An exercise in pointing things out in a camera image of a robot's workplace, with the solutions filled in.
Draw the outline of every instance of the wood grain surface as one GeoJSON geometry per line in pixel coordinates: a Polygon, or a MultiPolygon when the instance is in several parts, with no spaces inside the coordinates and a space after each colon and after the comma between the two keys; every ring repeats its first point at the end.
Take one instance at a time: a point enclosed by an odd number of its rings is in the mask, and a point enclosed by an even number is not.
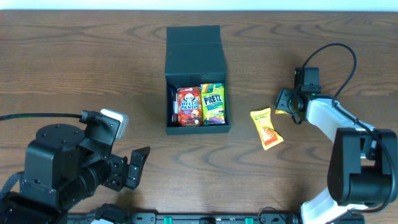
{"type": "MultiPolygon", "coordinates": [[[[130,116],[113,153],[151,146],[135,191],[98,187],[72,211],[103,203],[131,210],[257,213],[297,209],[326,187],[332,143],[311,124],[272,114],[285,141],[261,147],[250,111],[272,107],[294,68],[331,42],[352,46],[354,78],[339,100],[378,128],[398,133],[398,14],[372,12],[0,11],[0,114],[110,108],[130,116]],[[228,134],[166,136],[167,26],[221,25],[228,64],[232,128],[228,134]]],[[[322,51],[325,93],[348,76],[346,49],[322,51]]],[[[76,119],[16,119],[0,123],[0,183],[24,169],[25,149],[46,124],[76,119]]],[[[397,223],[398,203],[367,223],[397,223]]]]}

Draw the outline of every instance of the yellow packet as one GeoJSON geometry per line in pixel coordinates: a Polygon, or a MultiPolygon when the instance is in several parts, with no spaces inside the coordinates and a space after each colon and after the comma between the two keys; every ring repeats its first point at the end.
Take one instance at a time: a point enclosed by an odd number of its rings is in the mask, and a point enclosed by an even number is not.
{"type": "Polygon", "coordinates": [[[253,119],[254,124],[256,124],[264,150],[284,141],[284,139],[274,130],[274,126],[271,123],[271,108],[261,111],[252,111],[250,112],[250,116],[253,119]]]}
{"type": "Polygon", "coordinates": [[[275,110],[275,114],[290,114],[286,111],[281,111],[281,110],[275,110]]]}

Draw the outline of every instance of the box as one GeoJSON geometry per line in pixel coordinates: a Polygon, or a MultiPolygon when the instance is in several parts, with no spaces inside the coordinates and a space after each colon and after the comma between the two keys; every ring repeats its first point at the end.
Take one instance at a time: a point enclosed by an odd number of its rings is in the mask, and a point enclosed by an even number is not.
{"type": "Polygon", "coordinates": [[[168,27],[166,50],[166,133],[227,133],[231,128],[228,104],[227,68],[221,45],[220,26],[168,27]],[[194,87],[203,83],[224,83],[226,124],[218,126],[173,126],[169,87],[194,87]]]}

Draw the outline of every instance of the green snack box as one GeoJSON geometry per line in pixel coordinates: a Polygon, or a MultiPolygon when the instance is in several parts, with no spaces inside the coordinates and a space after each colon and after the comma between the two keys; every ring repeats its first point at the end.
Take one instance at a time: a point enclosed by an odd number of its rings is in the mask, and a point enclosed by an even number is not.
{"type": "Polygon", "coordinates": [[[204,125],[225,124],[224,85],[209,83],[200,85],[204,125]]]}

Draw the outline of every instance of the cable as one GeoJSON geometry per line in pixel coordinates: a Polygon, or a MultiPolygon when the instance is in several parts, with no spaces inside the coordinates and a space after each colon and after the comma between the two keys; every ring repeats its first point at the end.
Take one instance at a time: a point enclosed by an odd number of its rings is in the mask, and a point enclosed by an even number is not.
{"type": "MultiPolygon", "coordinates": [[[[264,224],[264,223],[263,223],[262,220],[260,219],[260,215],[261,215],[261,212],[264,211],[264,210],[266,210],[266,209],[272,209],[273,211],[277,211],[276,208],[271,207],[271,206],[267,206],[267,207],[265,207],[265,208],[262,208],[262,209],[260,210],[259,214],[257,215],[257,219],[258,219],[258,220],[260,221],[260,223],[262,223],[262,224],[264,224]]],[[[283,221],[285,221],[285,222],[287,223],[286,219],[285,219],[284,217],[282,217],[282,215],[279,214],[279,217],[280,217],[283,221]]]]}
{"type": "Polygon", "coordinates": [[[344,84],[340,87],[340,89],[337,90],[336,94],[334,95],[334,98],[337,98],[337,96],[340,94],[340,92],[343,90],[343,88],[347,85],[347,83],[351,80],[351,78],[353,77],[353,75],[354,75],[354,73],[355,73],[355,69],[356,69],[356,55],[355,55],[355,53],[354,53],[354,50],[351,49],[351,47],[348,47],[347,45],[341,44],[341,43],[332,43],[332,44],[325,45],[325,46],[319,48],[318,50],[316,50],[314,53],[311,54],[311,56],[304,62],[304,64],[303,64],[303,69],[304,69],[304,67],[307,65],[307,63],[311,60],[311,58],[312,58],[314,55],[316,55],[319,51],[321,51],[321,50],[323,50],[323,49],[325,49],[325,48],[327,48],[327,47],[331,47],[331,46],[341,46],[341,47],[344,47],[344,48],[348,49],[348,50],[351,52],[351,54],[353,55],[353,59],[354,59],[353,70],[351,71],[350,75],[348,76],[348,78],[347,78],[347,80],[344,82],[344,84]]]}
{"type": "Polygon", "coordinates": [[[382,203],[377,208],[372,208],[372,209],[367,209],[367,210],[358,210],[358,209],[351,209],[349,212],[360,212],[360,213],[376,213],[380,212],[381,210],[385,209],[389,202],[391,201],[392,194],[396,191],[396,175],[395,175],[395,169],[394,169],[394,164],[392,163],[391,155],[389,151],[387,150],[386,145],[381,141],[379,136],[375,134],[373,131],[371,131],[362,121],[360,121],[358,118],[355,118],[348,113],[346,113],[344,110],[342,110],[337,103],[333,104],[333,107],[336,108],[341,114],[345,115],[348,119],[352,120],[354,123],[356,123],[358,126],[361,128],[365,129],[365,131],[379,144],[381,147],[382,151],[385,153],[387,161],[389,163],[389,168],[391,172],[391,189],[388,194],[387,199],[382,203]]]}
{"type": "Polygon", "coordinates": [[[24,113],[0,116],[0,121],[16,118],[81,118],[80,114],[68,113],[24,113]]]}

